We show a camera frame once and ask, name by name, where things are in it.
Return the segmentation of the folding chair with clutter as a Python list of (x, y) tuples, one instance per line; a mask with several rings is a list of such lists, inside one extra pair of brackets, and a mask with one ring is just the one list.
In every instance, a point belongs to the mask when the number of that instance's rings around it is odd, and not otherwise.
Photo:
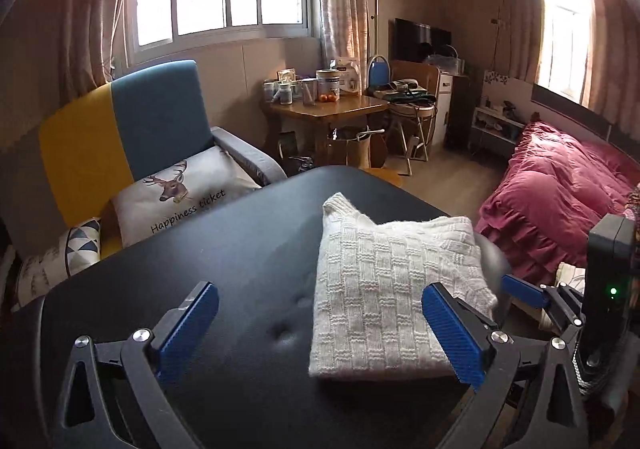
[(397, 132), (406, 176), (413, 174), (412, 162), (430, 160), (430, 148), (437, 117), (437, 98), (415, 79), (400, 79), (370, 86), (367, 94), (387, 102), (390, 129)]

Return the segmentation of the cream knitted sweater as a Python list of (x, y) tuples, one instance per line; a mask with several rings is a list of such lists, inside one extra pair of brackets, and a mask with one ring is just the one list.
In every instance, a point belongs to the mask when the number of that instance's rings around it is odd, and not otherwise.
[(314, 379), (413, 380), (454, 372), (423, 316), (439, 282), (486, 316), (498, 299), (469, 218), (375, 224), (341, 192), (322, 204), (308, 373)]

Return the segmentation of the white cabinet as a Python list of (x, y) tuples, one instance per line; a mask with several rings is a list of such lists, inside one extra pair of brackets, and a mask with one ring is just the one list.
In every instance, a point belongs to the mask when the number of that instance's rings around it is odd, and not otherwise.
[(454, 85), (454, 77), (449, 73), (439, 72), (437, 84), (437, 111), (432, 139), (432, 146), (440, 146), (444, 143), (450, 102), (452, 96), (452, 85)]

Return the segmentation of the blue chair back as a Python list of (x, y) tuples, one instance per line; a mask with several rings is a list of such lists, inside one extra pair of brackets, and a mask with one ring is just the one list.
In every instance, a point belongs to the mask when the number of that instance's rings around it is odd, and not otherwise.
[(374, 55), (368, 63), (368, 87), (370, 91), (375, 91), (382, 86), (390, 84), (392, 72), (390, 63), (383, 55)]

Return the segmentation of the black television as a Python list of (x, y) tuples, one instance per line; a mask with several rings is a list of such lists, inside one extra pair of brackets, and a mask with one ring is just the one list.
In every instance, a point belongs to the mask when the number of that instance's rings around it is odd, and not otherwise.
[(451, 57), (451, 32), (428, 24), (396, 18), (393, 55), (397, 60), (423, 62), (427, 57)]

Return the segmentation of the woven basket bag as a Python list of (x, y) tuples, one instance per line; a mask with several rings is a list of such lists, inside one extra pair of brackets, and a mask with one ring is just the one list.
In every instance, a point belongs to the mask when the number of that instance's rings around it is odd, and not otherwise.
[(333, 165), (346, 165), (356, 169), (371, 167), (371, 138), (381, 137), (384, 128), (371, 130), (345, 126), (335, 128), (328, 143), (328, 158)]

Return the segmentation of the round wooden stool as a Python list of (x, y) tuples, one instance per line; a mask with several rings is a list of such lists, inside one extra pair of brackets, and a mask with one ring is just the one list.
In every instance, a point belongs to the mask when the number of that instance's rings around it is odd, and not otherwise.
[(395, 171), (385, 169), (385, 168), (369, 168), (363, 169), (363, 172), (366, 172), (379, 180), (384, 180), (384, 182), (389, 183), (395, 187), (402, 187), (402, 177)]

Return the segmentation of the black leather ottoman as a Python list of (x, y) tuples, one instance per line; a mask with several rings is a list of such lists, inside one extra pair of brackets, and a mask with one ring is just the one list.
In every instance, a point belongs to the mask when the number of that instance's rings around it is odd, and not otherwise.
[(321, 382), (308, 374), (322, 206), (344, 195), (378, 224), (438, 209), (365, 172), (283, 180), (127, 247), (1, 322), (1, 443), (43, 448), (75, 339), (126, 339), (195, 284), (218, 315), (171, 385), (207, 448), (429, 448), (464, 394), (454, 377)]

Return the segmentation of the wooden table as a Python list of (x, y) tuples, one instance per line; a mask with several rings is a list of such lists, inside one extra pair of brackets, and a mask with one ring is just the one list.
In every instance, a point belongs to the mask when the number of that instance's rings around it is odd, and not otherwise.
[(322, 166), (328, 164), (328, 143), (334, 128), (359, 118), (366, 118), (371, 123), (375, 114), (387, 110), (388, 102), (374, 97), (350, 95), (341, 97), (337, 102), (315, 102), (308, 105), (303, 102), (292, 102), (291, 105), (261, 102), (259, 107), (267, 122), (264, 149), (271, 157), (280, 157), (278, 141), (283, 121), (288, 119), (312, 125), (314, 162)]

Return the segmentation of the large white tin can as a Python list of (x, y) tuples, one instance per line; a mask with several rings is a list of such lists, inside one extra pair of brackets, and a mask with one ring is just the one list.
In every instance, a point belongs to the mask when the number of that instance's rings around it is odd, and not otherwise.
[(332, 69), (317, 70), (316, 71), (317, 100), (320, 94), (333, 94), (336, 96), (337, 100), (340, 99), (340, 95), (341, 95), (340, 81), (341, 81), (341, 76), (338, 70), (332, 70)]

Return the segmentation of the low white shelf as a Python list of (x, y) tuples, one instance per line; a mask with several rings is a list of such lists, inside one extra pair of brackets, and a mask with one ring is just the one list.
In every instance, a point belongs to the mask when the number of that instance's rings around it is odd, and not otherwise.
[(486, 150), (509, 160), (525, 125), (505, 117), (487, 107), (476, 107), (473, 112), (469, 148), (472, 151)]

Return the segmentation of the pink ruffled bed quilt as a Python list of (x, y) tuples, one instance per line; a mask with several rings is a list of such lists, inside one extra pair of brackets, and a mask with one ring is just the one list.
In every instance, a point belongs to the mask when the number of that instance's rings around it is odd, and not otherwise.
[(586, 266), (589, 230), (623, 214), (638, 185), (639, 163), (622, 151), (532, 122), (475, 230), (506, 255), (515, 277), (550, 284), (560, 264)]

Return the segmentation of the geometric pattern pillow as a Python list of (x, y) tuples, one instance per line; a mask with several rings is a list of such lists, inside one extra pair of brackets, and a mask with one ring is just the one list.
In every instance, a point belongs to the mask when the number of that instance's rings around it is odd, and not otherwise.
[(101, 220), (90, 218), (68, 229), (46, 253), (26, 258), (16, 284), (17, 307), (96, 264), (101, 259), (101, 229)]

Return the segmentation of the white deer print pillow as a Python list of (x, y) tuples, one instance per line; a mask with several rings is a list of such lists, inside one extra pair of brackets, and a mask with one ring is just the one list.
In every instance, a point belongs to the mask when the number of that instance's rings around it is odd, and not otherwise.
[(213, 146), (122, 189), (113, 199), (124, 247), (157, 235), (260, 186)]

